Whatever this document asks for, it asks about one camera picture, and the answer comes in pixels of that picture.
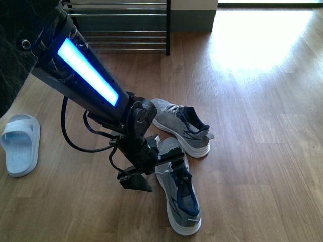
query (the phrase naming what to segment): metal rail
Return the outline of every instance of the metal rail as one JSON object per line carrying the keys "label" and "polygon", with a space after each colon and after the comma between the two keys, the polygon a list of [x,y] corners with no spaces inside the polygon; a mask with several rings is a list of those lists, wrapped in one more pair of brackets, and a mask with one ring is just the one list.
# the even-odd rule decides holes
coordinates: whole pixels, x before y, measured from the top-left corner
{"label": "metal rail", "polygon": [[74,24],[78,18],[83,17],[165,17],[166,30],[91,30],[84,31],[79,29],[83,36],[93,45],[95,51],[142,51],[142,52],[166,52],[170,55],[170,5],[171,0],[162,3],[153,2],[105,2],[89,3],[74,2],[64,0],[61,2],[66,5],[64,8],[67,14],[72,17]]}

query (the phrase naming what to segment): black cable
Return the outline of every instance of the black cable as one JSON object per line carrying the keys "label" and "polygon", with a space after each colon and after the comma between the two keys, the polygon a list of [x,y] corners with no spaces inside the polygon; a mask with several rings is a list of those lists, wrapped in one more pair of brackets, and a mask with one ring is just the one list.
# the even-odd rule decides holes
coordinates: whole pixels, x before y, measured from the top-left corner
{"label": "black cable", "polygon": [[[110,149],[113,147],[113,150],[111,151],[110,155],[109,155],[109,162],[111,164],[111,166],[116,169],[117,171],[121,172],[122,174],[124,175],[129,175],[129,176],[132,176],[132,175],[141,175],[142,172],[138,172],[138,173],[134,173],[134,174],[130,174],[124,170],[121,170],[120,168],[116,167],[112,161],[112,157],[113,155],[115,154],[115,152],[117,151],[117,148],[118,148],[118,141],[116,142],[115,145],[109,145],[107,147],[104,147],[104,148],[101,148],[101,149],[96,149],[96,150],[87,150],[87,149],[83,149],[83,148],[80,148],[78,147],[77,145],[75,145],[71,140],[70,138],[68,137],[67,135],[67,132],[66,132],[66,127],[65,127],[65,114],[66,114],[66,107],[67,107],[67,101],[68,101],[68,98],[66,96],[64,96],[63,98],[63,103],[62,103],[62,109],[61,109],[61,129],[62,129],[62,133],[63,133],[63,136],[66,140],[66,142],[72,146],[74,149],[76,150],[79,150],[79,151],[82,151],[82,152],[87,152],[87,153],[96,153],[96,152],[101,152],[101,151],[104,151],[104,150],[107,150],[107,149]],[[102,131],[96,131],[94,130],[89,122],[87,121],[87,111],[84,112],[83,114],[83,121],[84,121],[84,124],[86,125],[86,127],[94,134],[97,134],[97,135],[102,135],[102,136],[105,136],[105,137],[108,137],[108,138],[111,138],[111,139],[114,139],[114,138],[117,138],[117,136],[113,136],[111,134],[108,134],[108,133],[105,133],[105,132],[102,132]]]}
{"label": "black cable", "polygon": [[133,174],[131,174],[131,173],[128,173],[128,172],[126,172],[126,171],[124,171],[124,170],[121,170],[120,168],[118,168],[118,167],[116,167],[116,165],[114,165],[114,163],[113,163],[113,161],[112,161],[112,157],[113,157],[113,155],[115,154],[115,152],[116,152],[116,150],[117,150],[117,145],[113,148],[113,150],[111,151],[111,153],[110,153],[110,155],[109,155],[109,162],[110,162],[110,164],[111,164],[111,166],[114,168],[114,169],[116,169],[117,171],[119,171],[119,172],[121,172],[122,174],[124,174],[124,175],[129,175],[129,176],[132,176],[132,175],[141,175],[142,174],[142,172],[137,172],[137,173],[133,173]]}
{"label": "black cable", "polygon": [[87,120],[87,116],[86,116],[86,114],[87,114],[87,111],[85,111],[85,112],[84,112],[84,114],[83,114],[83,121],[84,121],[84,124],[85,124],[85,126],[87,127],[87,129],[88,129],[88,130],[90,130],[92,133],[94,133],[94,134],[96,134],[96,135],[102,135],[102,136],[107,137],[107,138],[110,138],[110,139],[116,139],[116,138],[118,137],[118,136],[114,136],[114,135],[108,134],[108,133],[106,133],[106,132],[102,132],[102,131],[96,131],[96,130],[94,130],[94,129],[90,126],[90,124],[89,124],[89,122],[88,122],[88,120]]}
{"label": "black cable", "polygon": [[104,148],[100,148],[100,149],[95,149],[95,150],[87,150],[87,149],[83,149],[81,147],[78,147],[77,145],[75,145],[71,140],[70,138],[68,137],[67,135],[67,132],[66,132],[66,127],[65,127],[65,113],[66,113],[66,106],[67,106],[67,101],[68,101],[68,98],[66,96],[64,96],[63,98],[63,103],[62,103],[62,109],[61,109],[61,129],[62,129],[62,133],[63,133],[63,136],[66,140],[66,142],[72,146],[74,149],[78,150],[78,151],[82,151],[82,152],[87,152],[87,153],[96,153],[96,152],[101,152],[101,151],[104,151],[104,150],[107,150],[107,149],[110,149],[112,147],[114,147],[113,145],[109,145],[107,147],[104,147]]}

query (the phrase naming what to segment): blue light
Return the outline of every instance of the blue light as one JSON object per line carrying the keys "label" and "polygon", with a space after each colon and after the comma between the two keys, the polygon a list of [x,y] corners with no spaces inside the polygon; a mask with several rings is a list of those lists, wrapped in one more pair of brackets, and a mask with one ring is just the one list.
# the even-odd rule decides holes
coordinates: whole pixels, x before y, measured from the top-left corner
{"label": "blue light", "polygon": [[112,106],[116,106],[118,93],[68,38],[65,39],[57,54]]}

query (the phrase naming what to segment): gray sneaker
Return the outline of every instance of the gray sneaker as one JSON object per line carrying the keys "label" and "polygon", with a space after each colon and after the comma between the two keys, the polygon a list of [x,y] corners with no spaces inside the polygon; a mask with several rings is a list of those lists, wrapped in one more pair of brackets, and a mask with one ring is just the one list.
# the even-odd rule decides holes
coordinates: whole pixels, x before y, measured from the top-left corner
{"label": "gray sneaker", "polygon": [[[177,139],[165,139],[159,154],[165,154],[180,145]],[[192,184],[192,175],[186,168],[174,171],[171,162],[157,166],[156,176],[166,194],[168,220],[173,230],[180,235],[195,234],[201,227],[202,219],[199,203]]]}
{"label": "gray sneaker", "polygon": [[200,158],[209,153],[209,140],[214,135],[209,133],[210,126],[198,118],[193,107],[174,105],[158,98],[151,102],[157,108],[152,122],[159,129],[175,135],[187,154]]}

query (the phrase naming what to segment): robotic arm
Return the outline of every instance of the robotic arm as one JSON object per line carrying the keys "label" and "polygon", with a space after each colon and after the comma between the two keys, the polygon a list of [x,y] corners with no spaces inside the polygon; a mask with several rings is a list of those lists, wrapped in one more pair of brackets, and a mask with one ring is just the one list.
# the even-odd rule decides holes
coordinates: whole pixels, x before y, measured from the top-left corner
{"label": "robotic arm", "polygon": [[[88,117],[112,130],[110,145],[119,148],[132,167],[119,170],[124,188],[151,191],[141,174],[153,174],[155,167],[171,161],[183,167],[181,147],[158,155],[157,135],[144,137],[156,116],[147,99],[126,92],[93,52],[63,10],[58,0],[5,1],[0,10],[0,50],[14,55],[19,74],[2,73],[23,83],[30,71],[67,98],[88,111]],[[8,63],[1,55],[1,69]]]}

